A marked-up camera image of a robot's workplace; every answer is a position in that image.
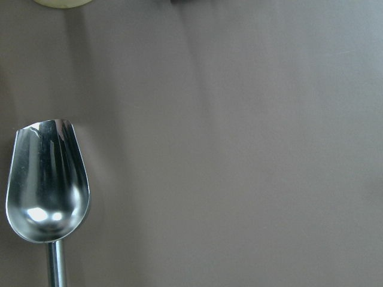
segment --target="cream-colored object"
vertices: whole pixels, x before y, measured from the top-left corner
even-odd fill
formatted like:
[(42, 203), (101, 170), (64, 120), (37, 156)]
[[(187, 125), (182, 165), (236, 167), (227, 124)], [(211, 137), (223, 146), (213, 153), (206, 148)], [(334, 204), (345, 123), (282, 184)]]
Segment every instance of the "cream-colored object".
[(52, 8), (73, 8), (89, 3), (92, 0), (34, 0), (35, 2)]

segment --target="ice scoop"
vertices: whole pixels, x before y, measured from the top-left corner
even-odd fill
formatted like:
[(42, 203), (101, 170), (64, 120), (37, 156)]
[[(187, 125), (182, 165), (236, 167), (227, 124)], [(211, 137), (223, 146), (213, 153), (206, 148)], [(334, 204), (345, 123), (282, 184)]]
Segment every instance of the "ice scoop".
[(89, 209), (87, 175), (72, 124), (48, 120), (16, 133), (6, 212), (23, 239), (46, 243), (51, 287), (65, 287), (62, 239)]

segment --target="gray surface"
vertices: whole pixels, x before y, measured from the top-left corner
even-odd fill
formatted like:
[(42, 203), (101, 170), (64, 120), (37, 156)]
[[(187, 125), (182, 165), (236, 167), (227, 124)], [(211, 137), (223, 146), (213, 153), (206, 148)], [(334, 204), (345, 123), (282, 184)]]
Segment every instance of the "gray surface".
[[(70, 286), (381, 286), (383, 2), (0, 2), (16, 129), (67, 118), (93, 201)], [(46, 286), (0, 220), (0, 285)]]

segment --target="metal handle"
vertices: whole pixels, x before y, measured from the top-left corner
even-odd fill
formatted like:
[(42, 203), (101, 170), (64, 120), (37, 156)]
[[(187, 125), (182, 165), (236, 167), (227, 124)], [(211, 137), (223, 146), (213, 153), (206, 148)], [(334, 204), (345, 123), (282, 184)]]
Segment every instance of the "metal handle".
[(66, 287), (63, 241), (48, 243), (47, 256), (49, 286)]

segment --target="metal scoop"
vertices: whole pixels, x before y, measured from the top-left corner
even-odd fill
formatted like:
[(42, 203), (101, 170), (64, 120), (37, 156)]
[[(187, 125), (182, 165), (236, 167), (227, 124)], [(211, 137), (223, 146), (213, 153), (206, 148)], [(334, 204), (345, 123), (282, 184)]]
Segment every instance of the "metal scoop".
[(6, 199), (12, 229), (47, 243), (50, 286), (65, 287), (62, 239), (84, 220), (89, 186), (72, 124), (48, 120), (16, 133)]

